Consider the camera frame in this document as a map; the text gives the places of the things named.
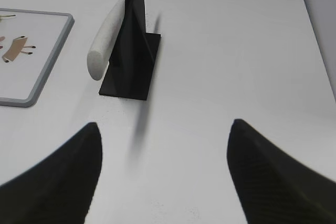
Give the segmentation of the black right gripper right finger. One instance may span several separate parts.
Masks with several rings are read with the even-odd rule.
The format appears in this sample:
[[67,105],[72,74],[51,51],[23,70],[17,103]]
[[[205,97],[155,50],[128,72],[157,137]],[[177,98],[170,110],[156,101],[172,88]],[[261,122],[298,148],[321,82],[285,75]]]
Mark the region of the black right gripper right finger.
[[248,223],[335,223],[335,182],[235,119],[227,164]]

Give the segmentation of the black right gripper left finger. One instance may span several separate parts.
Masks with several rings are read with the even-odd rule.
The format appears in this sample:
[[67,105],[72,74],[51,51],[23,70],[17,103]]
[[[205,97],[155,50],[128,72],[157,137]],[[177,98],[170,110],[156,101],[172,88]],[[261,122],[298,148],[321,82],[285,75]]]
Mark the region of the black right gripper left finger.
[[90,122],[44,160],[1,185],[1,223],[84,223],[102,168]]

